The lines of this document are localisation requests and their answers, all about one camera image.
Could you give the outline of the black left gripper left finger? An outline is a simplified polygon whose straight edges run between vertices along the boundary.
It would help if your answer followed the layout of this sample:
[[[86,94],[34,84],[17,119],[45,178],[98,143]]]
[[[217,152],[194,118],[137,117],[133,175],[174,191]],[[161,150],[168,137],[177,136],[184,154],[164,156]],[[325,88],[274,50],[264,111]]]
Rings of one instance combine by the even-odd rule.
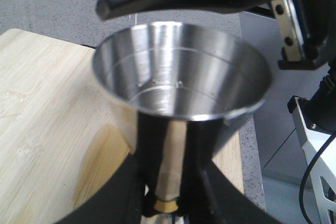
[[[110,179],[58,223],[140,223],[144,200],[143,150],[136,145]]]

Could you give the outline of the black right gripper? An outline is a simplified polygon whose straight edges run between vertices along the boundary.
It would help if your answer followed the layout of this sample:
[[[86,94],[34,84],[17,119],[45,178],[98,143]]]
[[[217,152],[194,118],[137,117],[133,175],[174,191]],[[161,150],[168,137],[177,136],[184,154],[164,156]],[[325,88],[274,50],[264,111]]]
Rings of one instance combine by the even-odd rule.
[[[335,0],[272,0],[249,13],[278,22],[281,70],[335,68]]]

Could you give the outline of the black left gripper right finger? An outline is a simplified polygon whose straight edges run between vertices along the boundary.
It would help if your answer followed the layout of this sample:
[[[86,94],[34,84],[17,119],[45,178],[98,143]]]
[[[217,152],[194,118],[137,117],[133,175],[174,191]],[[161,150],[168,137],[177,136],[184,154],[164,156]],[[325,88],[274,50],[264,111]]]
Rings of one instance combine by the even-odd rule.
[[[190,223],[278,223],[245,197],[212,161],[241,123],[188,122],[181,182],[181,212]]]

